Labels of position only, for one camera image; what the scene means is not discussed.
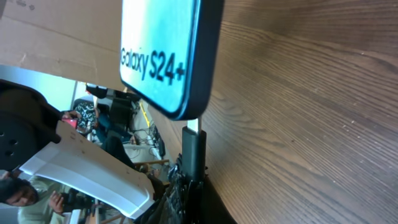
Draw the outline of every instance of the man's hair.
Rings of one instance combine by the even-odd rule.
[[[7,199],[27,185],[29,185],[29,182],[20,178],[8,177],[0,180],[0,203],[7,203]]]

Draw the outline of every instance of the red object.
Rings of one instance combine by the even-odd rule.
[[[70,126],[74,127],[75,129],[77,128],[77,119],[62,118],[62,121],[70,124]]]

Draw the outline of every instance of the wall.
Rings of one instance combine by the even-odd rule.
[[[0,65],[0,78],[34,88],[60,111],[72,105],[75,80],[4,65]]]

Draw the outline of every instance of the brown wood grain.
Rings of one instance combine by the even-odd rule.
[[[203,129],[239,223],[398,223],[397,6],[226,1]],[[150,113],[176,157],[183,123]]]

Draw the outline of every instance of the man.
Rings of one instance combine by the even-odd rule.
[[[92,132],[100,142],[105,142],[108,131],[112,130],[121,135],[122,142],[134,142],[133,135],[123,130],[119,126],[113,124],[106,114],[94,107],[92,102],[79,103],[75,110],[64,111],[62,118],[65,119],[78,119],[77,131],[81,134]]]
[[[134,163],[119,138],[110,137],[101,147],[125,165],[135,169]],[[21,171],[6,172],[0,180],[0,202],[19,207],[20,224],[48,224],[63,222],[63,197],[66,189],[56,181],[33,176],[29,181],[18,178]]]

